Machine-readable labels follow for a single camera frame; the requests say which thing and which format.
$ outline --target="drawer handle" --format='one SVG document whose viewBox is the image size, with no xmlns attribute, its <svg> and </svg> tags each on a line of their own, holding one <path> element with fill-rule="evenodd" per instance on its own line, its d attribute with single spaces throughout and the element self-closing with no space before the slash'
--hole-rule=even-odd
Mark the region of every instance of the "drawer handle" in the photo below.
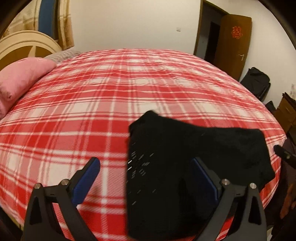
<svg viewBox="0 0 296 241">
<path fill-rule="evenodd" d="M 286 107 L 286 111 L 289 112 L 289 114 L 292 114 L 287 107 Z"/>
</svg>

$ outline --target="curtain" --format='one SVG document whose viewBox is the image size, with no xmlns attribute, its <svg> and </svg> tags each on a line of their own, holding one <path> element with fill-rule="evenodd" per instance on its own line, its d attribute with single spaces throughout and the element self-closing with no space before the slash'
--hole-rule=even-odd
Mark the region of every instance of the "curtain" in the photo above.
<svg viewBox="0 0 296 241">
<path fill-rule="evenodd" d="M 59 0 L 59 45 L 63 50 L 74 46 L 70 0 Z"/>
<path fill-rule="evenodd" d="M 41 0 L 32 0 L 10 23 L 3 37 L 22 30 L 38 31 Z"/>
</svg>

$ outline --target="door frame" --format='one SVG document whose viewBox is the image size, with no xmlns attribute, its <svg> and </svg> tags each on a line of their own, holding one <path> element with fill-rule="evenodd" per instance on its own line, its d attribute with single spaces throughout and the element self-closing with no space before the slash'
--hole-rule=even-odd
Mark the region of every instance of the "door frame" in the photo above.
<svg viewBox="0 0 296 241">
<path fill-rule="evenodd" d="M 202 26 L 202 10 L 203 10 L 203 5 L 207 4 L 209 7 L 214 8 L 216 11 L 227 15 L 229 14 L 228 12 L 226 12 L 225 10 L 223 10 L 222 8 L 216 6 L 215 4 L 207 1 L 207 0 L 200 0 L 200 18 L 198 21 L 198 29 L 197 29 L 197 36 L 196 36 L 196 42 L 195 42 L 195 47 L 194 47 L 194 52 L 193 55 L 196 55 L 197 52 L 197 47 L 198 47 L 198 41 L 200 39 L 200 30 L 201 30 L 201 26 Z"/>
</svg>

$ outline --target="pillow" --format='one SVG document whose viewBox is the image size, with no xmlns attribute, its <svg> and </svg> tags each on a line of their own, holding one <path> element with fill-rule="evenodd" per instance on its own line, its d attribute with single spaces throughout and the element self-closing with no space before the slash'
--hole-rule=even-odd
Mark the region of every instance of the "pillow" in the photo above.
<svg viewBox="0 0 296 241">
<path fill-rule="evenodd" d="M 76 51 L 74 49 L 67 49 L 61 52 L 57 52 L 57 53 L 53 53 L 51 55 L 46 56 L 46 59 L 51 59 L 52 61 L 56 62 L 56 63 L 60 63 L 63 60 L 69 59 L 69 58 L 73 58 L 77 55 L 81 54 L 81 52 Z"/>
<path fill-rule="evenodd" d="M 6 115 L 13 104 L 42 76 L 57 64 L 44 58 L 24 58 L 0 71 L 0 116 Z"/>
</svg>

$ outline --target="red plaid bedsheet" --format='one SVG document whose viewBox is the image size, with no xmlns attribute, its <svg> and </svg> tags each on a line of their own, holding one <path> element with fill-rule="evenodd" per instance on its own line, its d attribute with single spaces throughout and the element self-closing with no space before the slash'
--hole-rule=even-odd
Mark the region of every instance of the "red plaid bedsheet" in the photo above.
<svg viewBox="0 0 296 241">
<path fill-rule="evenodd" d="M 280 174 L 273 146 L 286 136 L 264 105 L 190 54 L 121 49 L 60 63 L 0 121 L 1 207 L 23 225 L 35 183 L 56 185 L 96 156 L 101 172 L 78 210 L 99 240 L 127 240 L 128 126 L 148 110 L 199 126 L 261 129 L 276 173 L 261 192 L 263 205 L 269 203 Z M 69 238 L 60 213 L 58 219 Z"/>
</svg>

